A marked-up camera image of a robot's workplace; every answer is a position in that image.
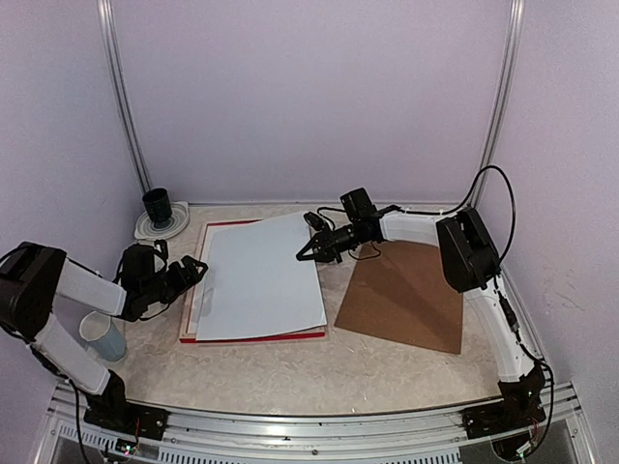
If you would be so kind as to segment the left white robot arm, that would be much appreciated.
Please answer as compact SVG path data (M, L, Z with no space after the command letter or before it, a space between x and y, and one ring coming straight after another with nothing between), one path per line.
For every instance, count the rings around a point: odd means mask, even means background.
M39 363L85 399L86 423L159 441L168 411L130 402L122 378L91 358L53 312L57 298L101 316L141 321L151 305L171 306L206 276L206 263L189 255L171 262L167 243L126 248L108 280L60 248L23 242L1 258L1 328L21 340Z

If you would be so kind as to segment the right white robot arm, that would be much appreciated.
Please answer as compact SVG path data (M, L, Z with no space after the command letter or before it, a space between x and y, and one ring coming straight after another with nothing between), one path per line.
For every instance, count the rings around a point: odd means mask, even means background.
M316 212L304 215L314 234L297 252L299 261L339 262L347 251L366 243L409 242L436 246L447 283L474 309L493 350L498 370L499 402L462 413L469 438L549 426L554 407L545 406L544 387L553 387L550 367L535 357L520 334L519 323L501 276L501 257L479 213L462 205L447 212L412 212L398 205L377 208L364 188L340 199L348 224L332 227Z

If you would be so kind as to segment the brown backing board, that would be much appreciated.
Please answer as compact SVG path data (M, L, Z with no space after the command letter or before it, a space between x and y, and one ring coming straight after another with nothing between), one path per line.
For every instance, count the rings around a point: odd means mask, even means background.
M339 329L441 353L461 353L463 296L446 281L437 247L365 245L335 321Z

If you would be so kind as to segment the red wooden picture frame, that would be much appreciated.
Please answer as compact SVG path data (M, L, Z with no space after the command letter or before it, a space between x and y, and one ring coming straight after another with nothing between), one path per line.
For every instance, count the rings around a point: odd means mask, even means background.
M247 224L258 222L259 218L225 220L225 221L209 221L206 222L200 231L198 243L195 249L195 255L200 255L199 260L207 262L208 251L214 235L217 232L233 227L245 226ZM226 345L226 344L250 344L264 342L288 342L296 340L310 340L325 338L328 332L327 324L315 328L306 329L303 331L292 333L279 333L269 336L240 338L232 340L198 340L197 327L199 316L201 314L201 295L205 290L206 279L196 284L185 297L184 307L181 316L179 329L179 342L187 345Z

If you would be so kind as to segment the cat photo print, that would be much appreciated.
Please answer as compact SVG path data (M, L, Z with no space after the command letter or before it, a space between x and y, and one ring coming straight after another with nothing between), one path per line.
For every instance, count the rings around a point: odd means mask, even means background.
M194 287L192 330L199 342L250 340L327 325L316 266L296 253L310 230L304 214L206 228Z

